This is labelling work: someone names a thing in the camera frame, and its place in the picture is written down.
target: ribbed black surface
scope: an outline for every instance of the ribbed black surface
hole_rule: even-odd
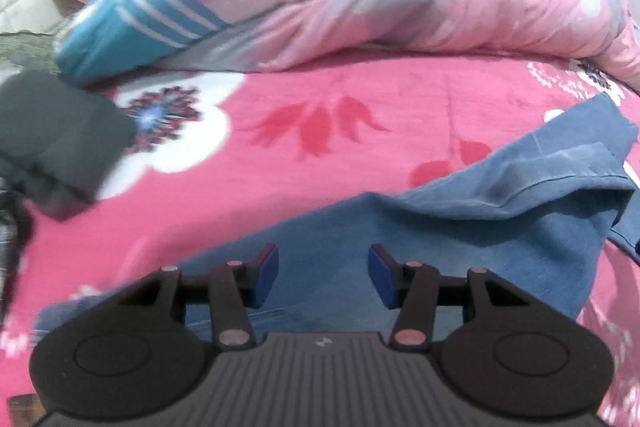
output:
[[[107,427],[52,415],[42,427]],[[113,427],[506,427],[454,395],[425,357],[386,348],[376,333],[271,333],[218,358],[190,396]],[[554,424],[602,427],[596,417]]]

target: black object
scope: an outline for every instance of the black object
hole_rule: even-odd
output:
[[[0,85],[0,176],[56,219],[82,212],[124,150],[132,118],[43,71]]]
[[[441,277],[373,246],[371,280],[401,308],[388,345],[378,333],[257,345],[243,307],[262,304],[277,270],[273,246],[202,279],[166,267],[54,330],[30,362],[40,427],[604,425],[607,347],[487,270]],[[187,304],[207,301],[210,344],[182,325]],[[465,324],[432,343],[437,306],[462,307]]]
[[[22,198],[0,178],[0,330],[11,302],[20,254],[31,238],[32,225]]]

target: floral pattern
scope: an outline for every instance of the floral pattern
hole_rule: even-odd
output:
[[[492,153],[491,147],[482,142],[460,137],[456,128],[451,92],[447,89],[447,116],[449,118],[449,157],[418,165],[409,174],[409,185],[420,187],[438,178],[445,178],[459,169],[484,160]]]
[[[610,425],[637,427],[640,424],[640,368],[629,354],[634,348],[629,330],[607,318],[590,299],[583,315],[588,312],[591,330],[606,341],[614,357],[616,378],[600,410],[601,418]]]
[[[230,120],[218,105],[241,86],[240,73],[161,73],[122,86],[114,101],[136,121],[136,139],[98,199],[119,196],[145,172],[183,172],[220,151]]]
[[[598,92],[606,92],[618,107],[622,104],[625,91],[608,74],[583,60],[569,60],[562,67],[569,73],[573,73],[576,78],[560,78],[558,64],[529,62],[527,65],[529,73],[545,87],[559,87],[578,100],[587,100],[593,96],[584,85],[587,84],[597,89]]]
[[[359,128],[363,125],[378,132],[389,132],[375,119],[365,103],[343,95],[333,107],[324,100],[279,107],[248,131],[255,133],[252,144],[271,147],[295,129],[298,131],[300,159],[304,159],[307,156],[330,154],[330,142],[336,129],[342,137],[362,143]]]

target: blue striped fabric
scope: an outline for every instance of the blue striped fabric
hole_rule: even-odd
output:
[[[175,54],[226,26],[197,0],[90,0],[56,59],[66,79],[83,86]]]

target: blue cloth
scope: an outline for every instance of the blue cloth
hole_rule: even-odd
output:
[[[624,216],[611,229],[609,239],[640,264],[640,190],[636,190]]]
[[[180,268],[202,274],[228,259],[246,261],[265,243],[278,245],[280,274],[263,309],[250,316],[258,336],[271,330],[387,335],[396,312],[383,308],[368,279],[372,243],[400,262],[428,263],[444,275],[487,267],[576,317],[598,254],[635,191],[623,162],[637,135],[602,94],[464,171],[399,196],[341,201],[213,248]],[[637,228],[640,220],[633,223]],[[43,311],[36,336],[94,302]],[[190,308],[187,324],[206,338],[208,310]]]

